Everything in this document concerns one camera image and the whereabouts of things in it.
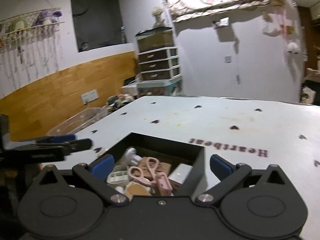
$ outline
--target green plush toy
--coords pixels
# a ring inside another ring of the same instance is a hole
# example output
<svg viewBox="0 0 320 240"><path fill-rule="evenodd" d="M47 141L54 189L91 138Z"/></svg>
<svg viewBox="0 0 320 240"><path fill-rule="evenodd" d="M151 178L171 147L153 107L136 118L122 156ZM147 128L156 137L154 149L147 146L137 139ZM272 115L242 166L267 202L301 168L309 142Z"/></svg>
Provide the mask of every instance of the green plush toy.
<svg viewBox="0 0 320 240"><path fill-rule="evenodd" d="M10 33L18 30L23 30L28 28L28 23L24 18L18 18L13 20L10 25L8 26L7 30L5 33Z"/></svg>

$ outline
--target white wall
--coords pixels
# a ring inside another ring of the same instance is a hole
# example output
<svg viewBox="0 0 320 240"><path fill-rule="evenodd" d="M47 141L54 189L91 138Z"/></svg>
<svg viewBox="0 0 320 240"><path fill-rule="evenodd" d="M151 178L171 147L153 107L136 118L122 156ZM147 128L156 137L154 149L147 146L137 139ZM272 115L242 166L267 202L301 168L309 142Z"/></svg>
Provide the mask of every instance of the white wall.
<svg viewBox="0 0 320 240"><path fill-rule="evenodd" d="M60 20L65 21L65 23L60 25L61 40L60 45L57 46L59 70L63 70L97 58L133 51L132 44L128 43L78 53L72 22L70 0L0 0L0 20L22 13L53 7L62 8L62 17L60 17ZM4 67L6 67L8 72L10 66L8 63L6 63L6 65L1 63L4 63L4 60L0 57L0 98L12 93L15 90L12 80L8 79L4 72ZM52 62L49 64L49 72L47 72L39 60L37 61L37 67L39 70L39 78L55 72ZM30 67L30 75L31 82L37 79L34 67ZM20 79L19 87L25 86L29 83L25 70L20 66L18 66L18 71L14 74L14 77L16 79L16 83L17 80Z"/></svg>
<svg viewBox="0 0 320 240"><path fill-rule="evenodd" d="M287 22L300 33L298 11L287 0ZM151 11L162 0L119 0L126 35L129 42L141 29L151 29ZM235 11L207 16L175 24L176 44L179 47L184 92L187 95L240 97L260 100L298 102L303 74L302 55L288 63L281 36L262 34L262 9ZM211 27L215 19L230 17L232 28L219 31ZM239 54L235 54L233 37L240 40ZM224 62L232 56L232 63ZM241 83L237 84L237 67Z"/></svg>

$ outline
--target blue gripper pad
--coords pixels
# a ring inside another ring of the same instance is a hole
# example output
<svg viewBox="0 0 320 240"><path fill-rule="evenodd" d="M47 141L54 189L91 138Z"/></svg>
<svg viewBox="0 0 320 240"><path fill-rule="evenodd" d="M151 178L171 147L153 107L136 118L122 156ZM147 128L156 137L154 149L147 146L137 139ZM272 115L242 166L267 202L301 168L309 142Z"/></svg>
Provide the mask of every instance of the blue gripper pad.
<svg viewBox="0 0 320 240"><path fill-rule="evenodd" d="M210 157L210 169L219 180L223 180L236 170L236 166L214 154Z"/></svg>
<svg viewBox="0 0 320 240"><path fill-rule="evenodd" d="M115 159L111 154L103 155L89 165L91 174L100 180L105 180L114 166Z"/></svg>
<svg viewBox="0 0 320 240"><path fill-rule="evenodd" d="M74 134L65 134L60 136L51 136L49 137L49 141L51 143L62 143L76 140L76 136Z"/></svg>

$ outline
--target purple plush toy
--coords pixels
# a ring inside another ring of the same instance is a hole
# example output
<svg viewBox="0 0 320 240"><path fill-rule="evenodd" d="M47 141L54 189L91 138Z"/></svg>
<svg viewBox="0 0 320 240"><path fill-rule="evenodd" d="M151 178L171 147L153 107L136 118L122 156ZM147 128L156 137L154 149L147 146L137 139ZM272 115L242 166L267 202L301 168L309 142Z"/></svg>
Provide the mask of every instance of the purple plush toy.
<svg viewBox="0 0 320 240"><path fill-rule="evenodd" d="M43 10L41 13L39 13L38 18L34 21L32 26L56 23L56 17L60 17L61 15L61 11L53 12L50 10Z"/></svg>

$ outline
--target pink object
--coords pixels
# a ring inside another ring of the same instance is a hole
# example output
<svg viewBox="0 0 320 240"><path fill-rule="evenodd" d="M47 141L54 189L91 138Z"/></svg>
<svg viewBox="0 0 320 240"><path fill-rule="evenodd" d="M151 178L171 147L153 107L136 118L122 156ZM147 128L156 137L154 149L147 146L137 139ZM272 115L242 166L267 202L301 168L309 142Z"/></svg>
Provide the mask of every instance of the pink object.
<svg viewBox="0 0 320 240"><path fill-rule="evenodd" d="M161 196L170 196L172 191L171 183L164 172L156 173L156 169L159 166L159 160L156 158L148 157L146 160L148 171L150 172L153 180L150 181L143 176L143 171L139 167L132 166L128 169L128 175L130 178L135 179L141 184L148 187L158 186ZM133 174L133 171L139 171L138 176Z"/></svg>

